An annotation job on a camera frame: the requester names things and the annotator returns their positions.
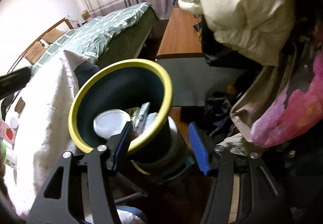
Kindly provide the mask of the small white green box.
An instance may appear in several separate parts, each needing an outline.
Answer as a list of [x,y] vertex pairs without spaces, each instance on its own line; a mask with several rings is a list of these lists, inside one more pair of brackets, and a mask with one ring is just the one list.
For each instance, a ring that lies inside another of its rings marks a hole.
[[145,126],[147,116],[148,116],[149,107],[150,107],[150,102],[144,103],[140,107],[140,110],[139,110],[139,113],[138,113],[138,116],[136,119],[136,123],[135,123],[135,132],[137,135],[141,135],[144,130],[144,126]]

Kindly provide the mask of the white paper plate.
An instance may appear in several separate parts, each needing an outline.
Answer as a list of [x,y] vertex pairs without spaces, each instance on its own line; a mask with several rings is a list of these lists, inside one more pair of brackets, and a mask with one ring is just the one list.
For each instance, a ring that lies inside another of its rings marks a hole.
[[111,136],[120,134],[129,121],[130,115],[127,112],[119,109],[107,110],[94,118],[94,132],[108,140]]

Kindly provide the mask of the small brown cardboard box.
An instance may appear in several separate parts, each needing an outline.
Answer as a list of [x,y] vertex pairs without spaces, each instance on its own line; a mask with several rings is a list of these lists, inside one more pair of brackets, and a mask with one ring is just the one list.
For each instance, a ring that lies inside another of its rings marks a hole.
[[17,112],[18,114],[21,114],[25,105],[26,105],[25,101],[20,97],[18,102],[16,103],[14,111]]

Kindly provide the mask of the pink strawberry milk carton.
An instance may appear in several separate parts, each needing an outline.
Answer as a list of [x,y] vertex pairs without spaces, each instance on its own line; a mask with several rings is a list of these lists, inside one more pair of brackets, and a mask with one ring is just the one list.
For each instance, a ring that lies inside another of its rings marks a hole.
[[15,143],[16,131],[2,119],[0,119],[0,137],[11,145],[14,145]]

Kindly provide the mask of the white tissue paper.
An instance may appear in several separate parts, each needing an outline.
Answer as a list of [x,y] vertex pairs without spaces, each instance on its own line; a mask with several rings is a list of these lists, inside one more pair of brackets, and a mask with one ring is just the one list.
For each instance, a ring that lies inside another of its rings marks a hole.
[[158,115],[157,112],[153,112],[147,115],[145,129],[147,129],[154,122],[157,115]]

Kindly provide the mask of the white pill bottle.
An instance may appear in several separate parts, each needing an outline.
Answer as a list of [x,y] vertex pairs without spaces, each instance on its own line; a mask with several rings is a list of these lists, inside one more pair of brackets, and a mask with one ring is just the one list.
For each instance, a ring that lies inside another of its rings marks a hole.
[[17,117],[13,117],[13,118],[11,118],[11,120],[10,120],[10,126],[11,126],[11,128],[13,128],[13,129],[18,128],[18,126],[19,126],[19,120],[18,120],[18,118],[17,118]]

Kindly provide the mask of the green clear plastic cup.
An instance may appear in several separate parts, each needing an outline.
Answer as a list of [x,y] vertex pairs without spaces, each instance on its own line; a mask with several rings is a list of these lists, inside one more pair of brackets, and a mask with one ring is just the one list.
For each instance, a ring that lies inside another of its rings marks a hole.
[[1,159],[3,162],[11,168],[16,168],[17,157],[14,151],[8,148],[6,145],[1,145]]

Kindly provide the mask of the yellow rimmed trash bin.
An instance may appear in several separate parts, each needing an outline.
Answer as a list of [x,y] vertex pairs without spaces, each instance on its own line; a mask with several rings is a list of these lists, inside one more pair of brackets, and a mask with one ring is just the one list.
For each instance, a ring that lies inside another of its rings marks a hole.
[[78,91],[69,110],[69,134],[77,148],[89,153],[104,142],[94,132],[98,114],[149,102],[150,111],[157,112],[157,117],[131,141],[128,153],[133,154],[155,140],[168,121],[172,99],[172,81],[161,65],[143,59],[114,63],[93,75]]

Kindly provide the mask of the left brown pillow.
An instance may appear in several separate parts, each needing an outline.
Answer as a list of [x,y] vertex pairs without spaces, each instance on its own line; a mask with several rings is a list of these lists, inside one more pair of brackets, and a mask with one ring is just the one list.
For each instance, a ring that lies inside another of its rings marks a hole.
[[31,64],[35,64],[46,52],[46,48],[39,42],[35,42],[27,51],[24,58],[26,58]]

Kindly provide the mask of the right brown pillow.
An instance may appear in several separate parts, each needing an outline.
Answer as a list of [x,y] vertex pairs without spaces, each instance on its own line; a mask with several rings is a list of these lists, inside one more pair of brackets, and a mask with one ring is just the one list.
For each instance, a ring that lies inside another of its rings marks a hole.
[[65,34],[64,31],[58,30],[56,28],[53,28],[49,32],[47,32],[42,39],[46,41],[48,44],[53,44],[58,38],[63,36]]

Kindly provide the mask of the green patterned bed quilt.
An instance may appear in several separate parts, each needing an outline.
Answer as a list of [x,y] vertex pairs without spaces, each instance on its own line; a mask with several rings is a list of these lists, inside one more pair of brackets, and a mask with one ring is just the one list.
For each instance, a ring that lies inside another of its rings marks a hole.
[[49,43],[45,53],[32,65],[32,75],[63,50],[81,54],[90,63],[96,63],[112,38],[137,24],[151,8],[151,3],[139,3],[105,16],[98,16],[79,28],[69,30],[56,41]]

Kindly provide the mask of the pink floral fabric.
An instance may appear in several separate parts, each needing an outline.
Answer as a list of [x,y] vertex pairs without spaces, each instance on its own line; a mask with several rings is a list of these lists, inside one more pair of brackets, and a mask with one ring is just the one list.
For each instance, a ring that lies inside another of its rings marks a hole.
[[303,62],[278,93],[278,69],[267,66],[232,107],[242,136],[262,148],[298,137],[322,120],[322,51]]

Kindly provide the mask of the tissue box on nightstand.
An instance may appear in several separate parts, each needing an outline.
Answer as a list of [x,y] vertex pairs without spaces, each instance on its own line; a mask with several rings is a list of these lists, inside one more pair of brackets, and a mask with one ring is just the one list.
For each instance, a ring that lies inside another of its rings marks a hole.
[[91,17],[89,11],[87,11],[87,10],[83,10],[81,16],[82,16],[83,20],[88,20]]

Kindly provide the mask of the wooden desk top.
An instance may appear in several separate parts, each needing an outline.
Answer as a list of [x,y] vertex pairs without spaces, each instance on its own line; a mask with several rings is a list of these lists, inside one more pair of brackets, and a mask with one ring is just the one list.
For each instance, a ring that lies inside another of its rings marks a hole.
[[174,7],[166,26],[156,60],[203,57],[198,32],[198,19],[188,11]]

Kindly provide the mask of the cream puffer jacket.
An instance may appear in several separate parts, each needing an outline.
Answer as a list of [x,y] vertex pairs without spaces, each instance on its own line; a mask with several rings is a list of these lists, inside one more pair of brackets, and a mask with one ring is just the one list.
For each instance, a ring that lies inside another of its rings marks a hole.
[[203,15],[215,40],[264,66],[277,66],[294,26],[294,0],[178,0]]

